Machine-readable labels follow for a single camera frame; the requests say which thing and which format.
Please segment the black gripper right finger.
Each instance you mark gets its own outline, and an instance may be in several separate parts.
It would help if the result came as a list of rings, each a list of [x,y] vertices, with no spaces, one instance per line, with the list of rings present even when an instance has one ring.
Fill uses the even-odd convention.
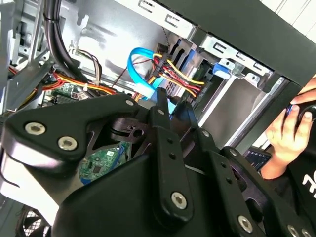
[[[311,237],[311,222],[264,182],[234,148],[216,147],[190,103],[177,107],[177,126],[193,197],[188,237]]]

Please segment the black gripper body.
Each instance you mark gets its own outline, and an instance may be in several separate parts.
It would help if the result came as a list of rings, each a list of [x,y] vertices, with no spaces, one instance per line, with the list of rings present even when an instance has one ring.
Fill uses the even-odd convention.
[[[235,237],[211,180],[187,170],[194,215],[184,226],[165,228],[153,212],[153,165],[138,158],[69,195],[61,204],[54,237]]]

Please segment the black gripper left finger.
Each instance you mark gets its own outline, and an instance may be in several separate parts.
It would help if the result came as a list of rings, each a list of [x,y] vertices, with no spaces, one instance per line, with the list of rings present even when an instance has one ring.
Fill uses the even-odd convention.
[[[133,144],[129,162],[152,162],[157,220],[189,222],[194,209],[179,137],[170,128],[166,91],[158,89],[157,96],[150,109],[116,94],[10,116],[1,138],[1,193],[53,224],[66,198],[85,186],[79,180],[83,159],[126,141]]]

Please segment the person's hand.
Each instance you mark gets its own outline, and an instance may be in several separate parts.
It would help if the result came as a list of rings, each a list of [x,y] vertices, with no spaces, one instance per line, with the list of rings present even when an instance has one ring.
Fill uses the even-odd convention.
[[[272,157],[261,169],[264,179],[276,179],[283,175],[287,166],[307,147],[313,124],[312,113],[305,112],[296,128],[298,105],[315,99],[316,78],[312,77],[290,102],[292,109],[289,114],[284,109],[266,129],[266,137],[272,145]]]

